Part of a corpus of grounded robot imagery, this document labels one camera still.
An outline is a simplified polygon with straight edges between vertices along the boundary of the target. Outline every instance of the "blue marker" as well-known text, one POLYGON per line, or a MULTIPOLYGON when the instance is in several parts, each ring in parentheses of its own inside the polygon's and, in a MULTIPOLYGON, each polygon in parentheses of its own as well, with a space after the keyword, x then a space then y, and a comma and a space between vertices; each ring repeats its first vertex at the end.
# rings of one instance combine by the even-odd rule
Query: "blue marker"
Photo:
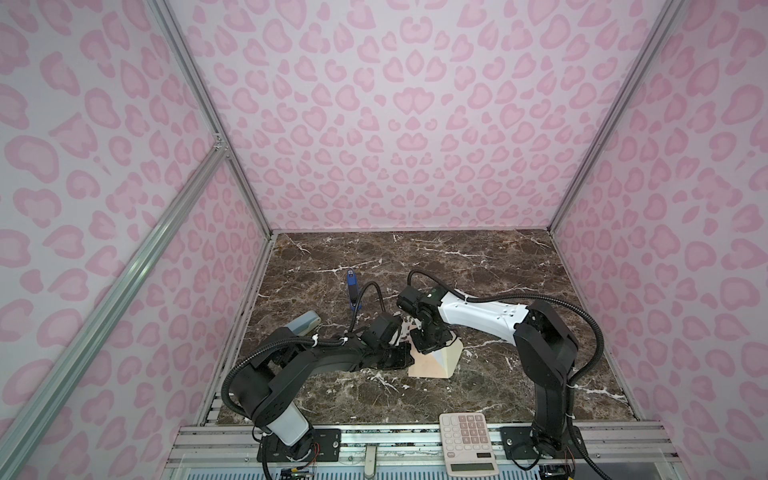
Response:
POLYGON ((349 294, 349 308, 352 312, 355 312, 355 306, 360 301, 360 288, 357 284, 357 275, 355 270, 349 269, 346 271, 346 291, 349 294))

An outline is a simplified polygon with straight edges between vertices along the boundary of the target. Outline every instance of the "metal bracket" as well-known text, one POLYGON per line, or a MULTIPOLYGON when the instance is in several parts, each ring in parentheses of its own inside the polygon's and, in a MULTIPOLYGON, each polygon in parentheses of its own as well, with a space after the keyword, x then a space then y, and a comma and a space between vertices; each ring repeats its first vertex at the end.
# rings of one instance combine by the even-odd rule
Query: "metal bracket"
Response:
MULTIPOLYGON (((339 461, 339 447, 341 446, 341 430, 340 429, 315 429, 315 435, 313 436, 315 442, 320 445, 320 453, 317 454, 318 462, 338 462, 339 461)), ((262 462, 263 451, 269 452, 269 463, 284 463, 293 462, 293 460, 286 454, 286 447, 277 438, 277 435, 262 435, 261 436, 261 448, 257 455, 257 460, 262 462)))
MULTIPOLYGON (((578 427, 574 427, 574 430, 576 431, 577 441, 583 445, 584 439, 581 437, 581 431, 578 427)), ((535 460, 539 456, 538 452, 533 448, 530 426, 501 427, 499 432, 502 434, 502 445, 504 446, 504 455, 507 457, 507 460, 535 460)), ((573 453, 575 458, 582 458, 567 431, 563 433, 563 445, 567 445, 571 449, 571 453, 573 453)), ((565 457, 566 453, 561 452, 555 458, 565 457)))

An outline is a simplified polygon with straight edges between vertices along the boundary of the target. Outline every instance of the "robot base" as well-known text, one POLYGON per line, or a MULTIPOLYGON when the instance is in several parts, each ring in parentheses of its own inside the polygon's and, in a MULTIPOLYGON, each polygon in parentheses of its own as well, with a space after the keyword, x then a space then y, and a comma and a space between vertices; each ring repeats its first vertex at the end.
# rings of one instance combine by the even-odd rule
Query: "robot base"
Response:
MULTIPOLYGON (((584 439, 581 437, 581 431, 574 427, 576 431, 576 437, 584 444, 584 439)), ((502 434, 502 445, 504 446, 504 453, 507 460, 535 460, 538 453, 533 448, 533 442, 531 441, 531 427, 501 427, 499 431, 502 434)), ((568 430, 563 432, 563 445, 567 445, 571 448, 571 453, 575 458, 581 458, 581 454, 576 449, 571 440, 571 436, 568 434, 568 430)), ((565 458, 566 452, 563 449, 558 452, 555 458, 565 458)))
MULTIPOLYGON (((320 445, 320 453, 317 454, 318 462, 338 462, 339 447, 341 446, 341 430, 339 429, 315 429, 313 440, 320 445)), ((266 449, 269 452, 269 463, 291 463, 304 462, 309 459, 292 460, 288 456, 288 448, 277 438, 277 435, 267 435, 261 437, 261 448, 257 460, 262 461, 262 452, 266 449)))

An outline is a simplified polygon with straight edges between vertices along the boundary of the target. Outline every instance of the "pink leopard print wall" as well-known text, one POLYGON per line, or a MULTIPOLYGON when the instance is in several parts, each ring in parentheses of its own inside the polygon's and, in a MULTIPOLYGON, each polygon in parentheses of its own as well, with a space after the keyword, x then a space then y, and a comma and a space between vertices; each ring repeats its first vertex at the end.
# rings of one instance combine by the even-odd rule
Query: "pink leopard print wall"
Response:
POLYGON ((557 234, 692 480, 768 476, 766 24, 691 5, 557 234))
POLYGON ((662 0, 173 0, 273 228, 543 227, 662 0))
POLYGON ((212 144, 141 0, 0 5, 0 435, 212 144))
POLYGON ((222 165, 19 480, 159 477, 214 374, 257 232, 222 165))

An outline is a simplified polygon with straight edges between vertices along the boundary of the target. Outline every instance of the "white calculator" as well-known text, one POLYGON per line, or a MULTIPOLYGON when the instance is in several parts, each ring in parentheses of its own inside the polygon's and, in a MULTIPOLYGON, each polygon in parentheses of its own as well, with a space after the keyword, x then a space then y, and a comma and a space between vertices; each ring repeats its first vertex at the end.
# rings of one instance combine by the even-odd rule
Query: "white calculator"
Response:
POLYGON ((445 468, 452 477, 498 475, 491 437, 481 413, 443 413, 440 438, 445 468))

